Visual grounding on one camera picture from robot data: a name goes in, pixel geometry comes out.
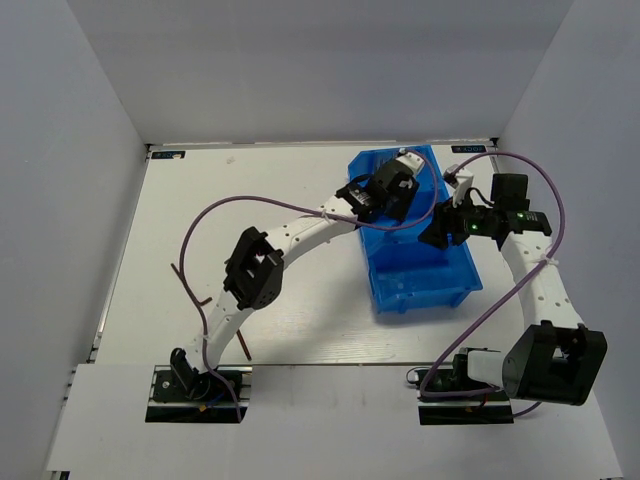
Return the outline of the large red hex key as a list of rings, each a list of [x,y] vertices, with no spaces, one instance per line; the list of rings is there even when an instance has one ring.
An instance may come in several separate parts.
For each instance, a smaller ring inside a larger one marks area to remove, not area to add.
[[[242,351],[243,351],[243,353],[245,355],[246,360],[249,361],[249,362],[252,361],[252,356],[251,356],[249,347],[248,347],[248,345],[246,343],[246,340],[244,338],[244,335],[242,334],[242,332],[240,330],[238,330],[236,332],[236,336],[237,336],[237,339],[238,339],[238,341],[240,343],[241,349],[242,349]]]

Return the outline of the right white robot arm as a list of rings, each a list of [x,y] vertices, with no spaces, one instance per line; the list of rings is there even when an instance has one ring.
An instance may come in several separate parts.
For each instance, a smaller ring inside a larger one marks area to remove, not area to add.
[[[504,392],[510,399],[582,405],[607,352],[603,333],[588,329],[576,312],[552,259],[553,234],[546,215],[530,210],[524,174],[496,174],[491,196],[476,205],[473,175],[448,171],[454,192],[436,205],[419,239],[441,250],[471,236],[489,237],[511,271],[526,329],[506,352],[463,348],[448,379],[433,370],[422,378],[423,399],[466,398]]]

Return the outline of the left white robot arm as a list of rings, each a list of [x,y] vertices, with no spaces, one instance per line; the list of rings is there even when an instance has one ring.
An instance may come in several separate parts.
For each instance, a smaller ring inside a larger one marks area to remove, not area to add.
[[[371,224],[381,215],[403,220],[415,197],[421,168],[391,160],[372,175],[349,182],[317,210],[269,231],[249,227],[225,264],[215,306],[202,313],[203,327],[192,343],[170,356],[174,382],[188,398],[199,399],[211,387],[221,355],[244,321],[276,300],[285,270],[298,258]]]

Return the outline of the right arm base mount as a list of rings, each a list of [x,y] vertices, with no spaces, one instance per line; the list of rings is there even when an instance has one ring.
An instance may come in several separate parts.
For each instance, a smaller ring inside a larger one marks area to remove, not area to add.
[[[451,366],[440,368],[429,388],[436,392],[452,391],[453,396],[425,399],[419,386],[428,373],[426,366],[406,372],[409,387],[417,391],[419,424],[421,426],[507,425],[514,423],[511,401],[502,391],[481,393],[473,397],[459,396],[461,391],[485,389],[482,383],[463,378]]]

